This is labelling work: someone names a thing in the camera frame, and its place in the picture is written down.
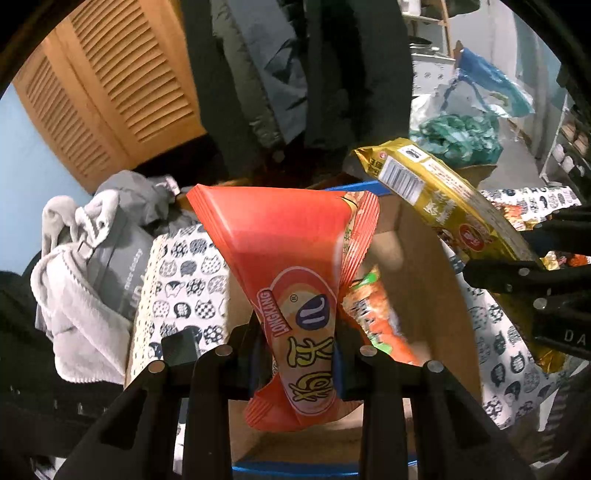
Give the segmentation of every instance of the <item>yellow snack bag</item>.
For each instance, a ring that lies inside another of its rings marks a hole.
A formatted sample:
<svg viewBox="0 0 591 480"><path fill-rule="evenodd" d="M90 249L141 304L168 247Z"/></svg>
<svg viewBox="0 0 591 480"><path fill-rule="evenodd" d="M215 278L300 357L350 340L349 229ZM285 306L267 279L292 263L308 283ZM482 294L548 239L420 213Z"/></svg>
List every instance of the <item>yellow snack bag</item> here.
<svg viewBox="0 0 591 480"><path fill-rule="evenodd" d="M464 261L510 258L536 261L527 242L494 205L442 161L405 138L355 150L365 171L410 203ZM533 341L530 308L520 299L495 294L536 363L560 370L565 354Z"/></svg>

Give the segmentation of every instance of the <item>metal bolt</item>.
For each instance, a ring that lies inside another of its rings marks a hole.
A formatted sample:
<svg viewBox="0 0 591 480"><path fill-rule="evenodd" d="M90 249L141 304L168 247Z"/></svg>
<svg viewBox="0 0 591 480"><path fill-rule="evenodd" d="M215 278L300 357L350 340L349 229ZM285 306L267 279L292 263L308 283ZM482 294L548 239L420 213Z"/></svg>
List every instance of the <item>metal bolt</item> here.
<svg viewBox="0 0 591 480"><path fill-rule="evenodd" d="M228 345L227 343L224 343L223 345L220 345L219 347L216 348L216 355L217 356L228 356L233 351L234 351L234 349L230 345Z"/></svg>
<svg viewBox="0 0 591 480"><path fill-rule="evenodd" d="M438 362L437 360L431 360L427 364L427 368L434 374L440 374L441 372L443 372L443 364L441 362Z"/></svg>
<svg viewBox="0 0 591 480"><path fill-rule="evenodd" d="M359 353L361 353L363 356L374 356L376 353L378 353L378 349L373 345L363 345L359 349Z"/></svg>
<svg viewBox="0 0 591 480"><path fill-rule="evenodd" d="M548 300L546 299L539 298L534 300L534 308L536 310L544 310L546 305L548 305Z"/></svg>
<svg viewBox="0 0 591 480"><path fill-rule="evenodd" d="M165 366L166 364L162 360L154 360L148 365L148 372L151 374L159 374L164 370Z"/></svg>

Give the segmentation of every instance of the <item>green item in plastic bag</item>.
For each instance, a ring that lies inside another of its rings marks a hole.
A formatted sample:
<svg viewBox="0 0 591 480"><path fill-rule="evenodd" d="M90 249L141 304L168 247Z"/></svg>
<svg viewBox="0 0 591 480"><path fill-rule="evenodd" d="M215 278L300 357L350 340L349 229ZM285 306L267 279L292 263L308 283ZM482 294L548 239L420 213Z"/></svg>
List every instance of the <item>green item in plastic bag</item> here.
<svg viewBox="0 0 591 480"><path fill-rule="evenodd" d="M440 115L411 131L410 139L451 168L496 164L503 152L499 119L492 113Z"/></svg>

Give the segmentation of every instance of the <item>wooden cabinet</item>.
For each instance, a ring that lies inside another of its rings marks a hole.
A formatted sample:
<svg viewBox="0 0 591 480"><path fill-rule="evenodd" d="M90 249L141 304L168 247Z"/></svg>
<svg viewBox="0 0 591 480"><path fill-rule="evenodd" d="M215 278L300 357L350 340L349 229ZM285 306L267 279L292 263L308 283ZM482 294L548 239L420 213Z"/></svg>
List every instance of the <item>wooden cabinet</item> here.
<svg viewBox="0 0 591 480"><path fill-rule="evenodd" d="M168 0L90 0L14 79L31 120L89 192L204 134L180 19Z"/></svg>

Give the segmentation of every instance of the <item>orange snack bag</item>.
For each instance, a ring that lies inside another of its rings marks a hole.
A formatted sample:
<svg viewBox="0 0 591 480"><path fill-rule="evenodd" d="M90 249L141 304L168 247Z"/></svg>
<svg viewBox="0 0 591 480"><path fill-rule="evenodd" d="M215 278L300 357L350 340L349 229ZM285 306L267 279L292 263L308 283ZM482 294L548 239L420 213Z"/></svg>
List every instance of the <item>orange snack bag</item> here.
<svg viewBox="0 0 591 480"><path fill-rule="evenodd" d="M337 306L379 215L370 192L197 185L189 201L252 304L277 364L245 410L253 428L301 430L358 403L338 399L331 368Z"/></svg>
<svg viewBox="0 0 591 480"><path fill-rule="evenodd" d="M374 347L386 352L397 362L420 365L406 339L398 331L398 319L390 307L377 266L349 289L343 299L343 308L361 325Z"/></svg>

